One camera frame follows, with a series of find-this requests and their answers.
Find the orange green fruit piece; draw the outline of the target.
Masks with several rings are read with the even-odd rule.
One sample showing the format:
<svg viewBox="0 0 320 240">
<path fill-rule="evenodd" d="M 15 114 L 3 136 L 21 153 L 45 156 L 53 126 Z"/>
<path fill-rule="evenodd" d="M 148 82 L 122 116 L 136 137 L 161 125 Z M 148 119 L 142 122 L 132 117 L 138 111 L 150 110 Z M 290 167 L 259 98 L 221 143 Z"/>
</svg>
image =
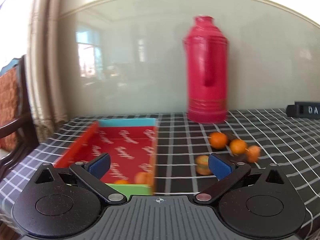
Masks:
<svg viewBox="0 0 320 240">
<path fill-rule="evenodd" d="M 196 172 L 202 176 L 211 175 L 211 171 L 208 165 L 208 156 L 207 155 L 199 155 L 195 159 L 196 164 Z"/>
</svg>

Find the small orange tangerine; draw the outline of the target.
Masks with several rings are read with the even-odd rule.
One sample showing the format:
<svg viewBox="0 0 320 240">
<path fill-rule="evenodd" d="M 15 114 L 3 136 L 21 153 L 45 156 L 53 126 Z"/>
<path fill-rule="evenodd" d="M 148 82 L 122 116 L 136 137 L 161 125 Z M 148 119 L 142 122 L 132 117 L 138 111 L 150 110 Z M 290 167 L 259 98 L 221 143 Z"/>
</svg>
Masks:
<svg viewBox="0 0 320 240">
<path fill-rule="evenodd" d="M 128 185 L 128 184 L 130 184 L 130 182 L 128 180 L 125 180 L 125 179 L 119 179 L 119 180 L 116 180 L 114 182 L 114 184 L 117 184 L 117 185 Z"/>
</svg>

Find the orange persimmon piece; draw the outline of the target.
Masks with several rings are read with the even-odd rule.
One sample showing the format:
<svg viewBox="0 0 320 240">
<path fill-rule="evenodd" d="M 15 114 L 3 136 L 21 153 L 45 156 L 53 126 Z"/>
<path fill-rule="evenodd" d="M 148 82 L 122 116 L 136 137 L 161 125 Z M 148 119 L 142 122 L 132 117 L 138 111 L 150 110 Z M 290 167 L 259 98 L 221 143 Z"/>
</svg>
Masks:
<svg viewBox="0 0 320 240">
<path fill-rule="evenodd" d="M 246 150 L 246 157 L 249 163 L 256 163 L 260 157 L 261 149 L 259 146 L 252 145 Z"/>
</svg>

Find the small green fruit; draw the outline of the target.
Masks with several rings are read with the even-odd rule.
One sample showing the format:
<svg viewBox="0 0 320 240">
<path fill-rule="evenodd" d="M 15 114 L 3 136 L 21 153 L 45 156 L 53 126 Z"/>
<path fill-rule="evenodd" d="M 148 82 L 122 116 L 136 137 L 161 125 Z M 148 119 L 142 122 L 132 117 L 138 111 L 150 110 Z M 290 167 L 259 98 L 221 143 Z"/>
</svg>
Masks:
<svg viewBox="0 0 320 240">
<path fill-rule="evenodd" d="M 153 182 L 153 176 L 149 172 L 138 172 L 135 175 L 134 178 L 135 184 L 141 184 L 141 185 L 152 185 Z"/>
</svg>

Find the dark brown fruit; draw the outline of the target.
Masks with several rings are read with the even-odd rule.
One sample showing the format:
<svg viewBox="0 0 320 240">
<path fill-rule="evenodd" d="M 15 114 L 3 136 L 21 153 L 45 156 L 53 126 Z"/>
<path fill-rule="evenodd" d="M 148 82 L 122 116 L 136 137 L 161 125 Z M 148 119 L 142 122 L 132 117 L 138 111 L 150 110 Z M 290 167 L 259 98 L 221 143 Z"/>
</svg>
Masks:
<svg viewBox="0 0 320 240">
<path fill-rule="evenodd" d="M 236 135 L 234 135 L 233 133 L 225 133 L 225 135 L 227 136 L 228 138 L 228 142 L 231 142 L 235 139 L 237 139 L 238 137 Z"/>
</svg>

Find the red cardboard box tray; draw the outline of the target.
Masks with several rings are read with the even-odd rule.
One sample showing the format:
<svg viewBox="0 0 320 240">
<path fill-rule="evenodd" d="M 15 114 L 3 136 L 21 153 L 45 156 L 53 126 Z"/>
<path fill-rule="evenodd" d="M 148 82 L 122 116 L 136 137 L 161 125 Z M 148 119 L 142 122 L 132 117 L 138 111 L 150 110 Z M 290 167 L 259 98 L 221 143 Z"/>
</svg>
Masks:
<svg viewBox="0 0 320 240">
<path fill-rule="evenodd" d="M 153 195 L 157 154 L 158 120 L 155 118 L 102 119 L 94 122 L 77 137 L 55 162 L 56 168 L 65 168 L 81 161 L 87 163 L 102 153 L 111 157 L 111 167 L 100 179 L 108 186 L 130 197 Z M 135 184 L 138 172 L 149 172 L 152 185 Z M 114 184 L 125 179 L 128 185 Z"/>
</svg>

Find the wooden chair orange cushion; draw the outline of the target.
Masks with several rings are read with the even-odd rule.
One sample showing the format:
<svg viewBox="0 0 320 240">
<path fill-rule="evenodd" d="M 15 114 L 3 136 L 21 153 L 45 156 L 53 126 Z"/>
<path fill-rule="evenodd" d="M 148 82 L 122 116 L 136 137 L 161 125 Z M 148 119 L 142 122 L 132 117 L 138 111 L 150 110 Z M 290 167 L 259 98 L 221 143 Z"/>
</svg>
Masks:
<svg viewBox="0 0 320 240">
<path fill-rule="evenodd" d="M 1 75 L 1 177 L 39 146 L 29 105 L 25 57 Z"/>
</svg>

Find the red thermos flask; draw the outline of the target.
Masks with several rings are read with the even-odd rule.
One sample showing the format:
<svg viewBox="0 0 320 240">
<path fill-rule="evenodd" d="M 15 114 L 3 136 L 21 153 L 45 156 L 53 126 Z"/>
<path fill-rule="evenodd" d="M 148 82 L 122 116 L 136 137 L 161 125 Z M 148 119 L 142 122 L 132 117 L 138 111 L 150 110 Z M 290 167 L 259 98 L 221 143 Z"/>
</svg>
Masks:
<svg viewBox="0 0 320 240">
<path fill-rule="evenodd" d="M 221 123 L 227 115 L 228 40 L 210 16 L 196 16 L 183 40 L 187 61 L 188 119 Z"/>
</svg>

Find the beige curtain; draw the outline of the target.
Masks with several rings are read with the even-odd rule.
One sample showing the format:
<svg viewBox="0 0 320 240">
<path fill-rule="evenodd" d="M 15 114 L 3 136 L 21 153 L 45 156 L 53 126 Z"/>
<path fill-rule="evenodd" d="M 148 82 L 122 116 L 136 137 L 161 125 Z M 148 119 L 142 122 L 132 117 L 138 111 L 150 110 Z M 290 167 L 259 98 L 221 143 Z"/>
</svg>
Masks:
<svg viewBox="0 0 320 240">
<path fill-rule="evenodd" d="M 58 64 L 60 0 L 34 0 L 26 54 L 27 90 L 39 142 L 67 121 Z"/>
</svg>

